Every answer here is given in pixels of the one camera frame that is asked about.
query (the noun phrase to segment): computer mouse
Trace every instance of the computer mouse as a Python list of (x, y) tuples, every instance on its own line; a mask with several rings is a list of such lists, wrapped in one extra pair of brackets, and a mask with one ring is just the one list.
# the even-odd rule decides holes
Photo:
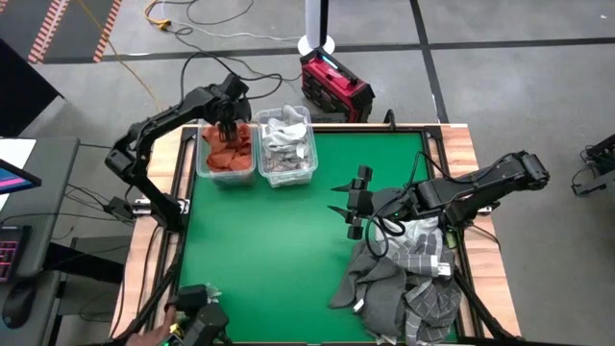
[(28, 321), (36, 293), (37, 285), (28, 280), (11, 288), (2, 307), (2, 321), (9, 329), (17, 329)]

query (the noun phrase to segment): computer monitor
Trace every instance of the computer monitor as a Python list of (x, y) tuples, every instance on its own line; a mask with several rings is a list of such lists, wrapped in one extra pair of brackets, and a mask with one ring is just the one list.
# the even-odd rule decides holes
[(0, 195), (40, 186), (40, 179), (0, 159)]

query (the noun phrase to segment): fabric pile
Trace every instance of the fabric pile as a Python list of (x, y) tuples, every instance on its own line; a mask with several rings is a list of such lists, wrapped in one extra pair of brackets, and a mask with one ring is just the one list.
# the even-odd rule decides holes
[[(354, 247), (329, 307), (352, 308), (377, 342), (395, 344), (400, 336), (408, 346), (440, 342), (449, 334), (461, 302), (453, 280), (455, 254), (443, 244), (437, 218), (403, 224), (406, 233), (388, 238), (390, 248), (382, 259), (371, 256), (365, 241)], [(376, 241), (382, 251), (381, 235)]]
[(284, 106), (281, 119), (271, 117), (261, 128), (265, 170), (284, 172), (310, 167), (308, 124), (292, 106)]
[(220, 140), (218, 126), (208, 126), (202, 133), (209, 144), (207, 164), (211, 172), (246, 170), (252, 167), (252, 132), (245, 123), (237, 123), (237, 136), (232, 141)]

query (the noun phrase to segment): plastic container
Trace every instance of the plastic container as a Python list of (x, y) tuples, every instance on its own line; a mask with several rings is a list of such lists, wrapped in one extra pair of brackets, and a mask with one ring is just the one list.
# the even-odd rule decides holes
[(284, 172), (268, 170), (265, 164), (266, 158), (262, 146), (262, 127), (260, 125), (267, 124), (269, 118), (272, 117), (282, 119), (282, 109), (259, 111), (257, 115), (254, 116), (254, 121), (258, 123), (258, 172), (269, 181), (271, 187), (308, 184), (311, 182), (312, 173), (318, 168), (316, 141), (314, 140), (314, 130), (311, 127), (309, 111), (303, 106), (294, 106), (293, 108), (297, 113), (305, 117), (307, 123), (307, 143), (309, 144), (312, 157), (311, 165), (307, 169), (295, 169)]
[(209, 123), (201, 121), (199, 122), (199, 133), (197, 134), (196, 144), (196, 173), (206, 179), (211, 179), (216, 185), (220, 187), (232, 187), (252, 185), (255, 181), (254, 170), (257, 167), (257, 142), (258, 131), (255, 127), (251, 127), (252, 136), (252, 166), (246, 170), (238, 170), (232, 172), (211, 172), (209, 170), (207, 160), (209, 155), (209, 143), (207, 143), (202, 136), (206, 127), (211, 126)]

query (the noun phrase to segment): green table surface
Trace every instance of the green table surface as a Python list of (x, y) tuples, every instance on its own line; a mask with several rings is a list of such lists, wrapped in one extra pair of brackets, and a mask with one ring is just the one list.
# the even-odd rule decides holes
[[(350, 309), (327, 304), (355, 241), (327, 205), (345, 208), (346, 185), (361, 164), (370, 190), (407, 183), (418, 134), (315, 134), (319, 165), (309, 185), (219, 188), (197, 178), (181, 285), (212, 284), (230, 316), (235, 342), (373, 341)], [(415, 181), (428, 177), (421, 161)]]

